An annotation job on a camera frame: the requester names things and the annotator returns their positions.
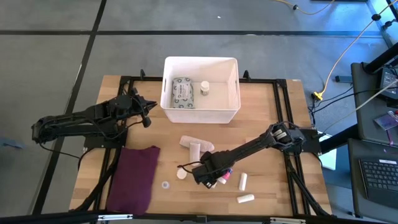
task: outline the purple cloth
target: purple cloth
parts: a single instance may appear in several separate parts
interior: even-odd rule
[[[160,149],[122,148],[106,202],[108,211],[142,215],[149,207]]]

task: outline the wooden table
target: wooden table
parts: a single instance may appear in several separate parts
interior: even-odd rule
[[[104,76],[97,103],[117,95],[120,76]],[[160,102],[161,82],[134,82],[140,95]],[[300,80],[287,80],[290,104],[295,124],[311,125]],[[283,155],[275,149],[265,149],[249,156],[233,167],[233,174],[225,185],[215,189],[197,185],[191,175],[184,180],[176,176],[177,165],[189,161],[189,150],[179,145],[182,135],[205,139],[215,145],[216,151],[234,149],[266,131],[277,123],[273,87],[263,83],[241,83],[241,109],[229,124],[171,123],[158,105],[149,113],[149,128],[135,125],[130,128],[126,147],[145,149],[160,147],[159,163],[152,186],[152,200],[147,213],[207,214],[207,215],[277,215],[291,216],[289,189]],[[127,124],[140,118],[130,118]],[[98,182],[104,149],[94,149],[82,160],[73,191],[70,208],[79,206]],[[331,213],[320,163],[315,156],[301,154],[307,188],[325,211]],[[245,192],[238,190],[240,173],[248,174]],[[169,189],[161,183],[168,181]],[[109,185],[103,190],[100,208],[105,208]],[[298,210],[303,213],[300,190],[296,186]],[[236,197],[254,194],[255,200],[238,204]]]

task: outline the gray floor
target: gray floor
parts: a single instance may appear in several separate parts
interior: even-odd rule
[[[0,29],[90,30],[99,5],[100,0],[3,0]],[[309,0],[300,3],[307,11],[324,5]],[[269,0],[113,0],[106,5],[99,29],[361,31],[370,17],[363,3],[339,2],[316,16],[306,16]],[[369,30],[378,29],[373,24]],[[0,149],[0,217],[30,212],[49,155],[31,141],[30,126],[43,116],[63,113],[87,40],[87,36],[0,35],[0,136],[27,145],[21,150]],[[161,76],[168,56],[236,57],[241,74],[247,69],[254,78],[301,79],[309,95],[323,88],[330,68],[352,40],[305,36],[97,36],[75,111],[95,103],[103,75],[138,75],[143,68],[148,75]],[[386,49],[380,37],[359,39],[333,76],[349,75],[350,63],[370,61]],[[324,97],[348,88],[348,84],[330,82]],[[317,114],[317,128],[323,131],[353,109],[352,98],[334,104]],[[335,134],[355,122],[354,116],[349,117],[328,132]],[[83,138],[68,138],[62,150],[80,155],[82,145]],[[76,165],[74,158],[60,157],[45,213],[67,211]],[[331,193],[333,187],[328,186],[333,213],[347,217],[339,208],[352,210],[352,204],[342,205],[339,198],[351,194],[339,189]]]

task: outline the small white bottle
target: small white bottle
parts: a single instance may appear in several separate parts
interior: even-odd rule
[[[210,89],[210,84],[208,81],[203,81],[200,83],[200,93],[203,96],[206,96],[207,94],[209,94],[209,89]]]

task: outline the white plastic bin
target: white plastic bin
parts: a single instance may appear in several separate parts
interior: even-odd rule
[[[192,80],[195,109],[172,108],[172,83],[179,77]],[[200,94],[202,81],[210,83],[207,96]],[[238,61],[224,57],[166,58],[160,106],[173,123],[229,123],[241,107]]]

